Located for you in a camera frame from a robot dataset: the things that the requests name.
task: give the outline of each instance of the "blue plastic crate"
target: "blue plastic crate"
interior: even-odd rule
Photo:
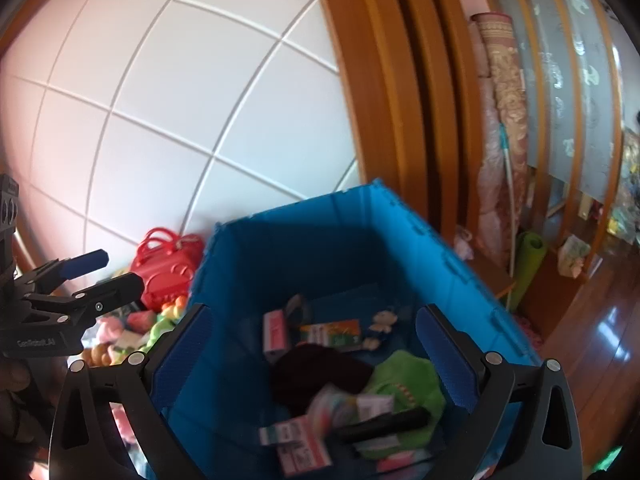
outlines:
[[[381,183],[305,200],[220,226],[192,289],[192,303],[209,305],[214,331],[168,422],[208,478],[282,477],[258,428],[286,418],[271,401],[262,355],[262,315],[294,294],[310,300],[314,322],[359,318],[392,307],[399,321],[380,352],[357,352],[372,364],[397,348],[426,356],[415,335],[415,313],[435,303],[483,351],[514,364],[540,364],[511,316],[438,234]],[[506,442],[518,407],[510,407],[485,463]],[[450,406],[444,441],[464,415]],[[374,464],[340,450],[315,478],[375,477]],[[415,469],[417,478],[425,466]]]

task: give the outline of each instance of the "green yoga mat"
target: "green yoga mat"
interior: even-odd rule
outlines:
[[[516,280],[516,285],[511,292],[510,312],[518,307],[524,293],[531,285],[533,277],[538,272],[545,254],[546,244],[540,236],[530,231],[518,236],[516,240],[516,268],[513,277]]]

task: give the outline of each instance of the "white wall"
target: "white wall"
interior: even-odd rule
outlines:
[[[358,183],[318,0],[50,0],[2,60],[0,126],[45,256],[110,269],[151,227]]]

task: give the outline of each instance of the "metal screw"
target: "metal screw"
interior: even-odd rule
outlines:
[[[561,368],[560,363],[555,359],[549,359],[549,361],[546,362],[546,367],[552,372],[559,372]]]
[[[142,352],[133,352],[127,359],[130,365],[139,365],[145,360],[145,355]]]
[[[71,370],[72,372],[79,372],[83,368],[84,368],[84,361],[82,361],[82,359],[78,359],[78,361],[73,361],[71,363],[69,370]]]
[[[498,352],[488,352],[487,355],[484,356],[486,361],[492,365],[499,365],[502,363],[502,356],[498,354]]]

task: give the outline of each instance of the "green bag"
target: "green bag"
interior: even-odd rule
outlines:
[[[431,420],[424,428],[398,433],[400,446],[361,451],[361,455],[369,460],[426,446],[446,405],[440,391],[440,379],[431,361],[411,355],[405,350],[396,350],[376,366],[362,393],[394,396],[394,413],[416,406],[423,406],[431,413]]]

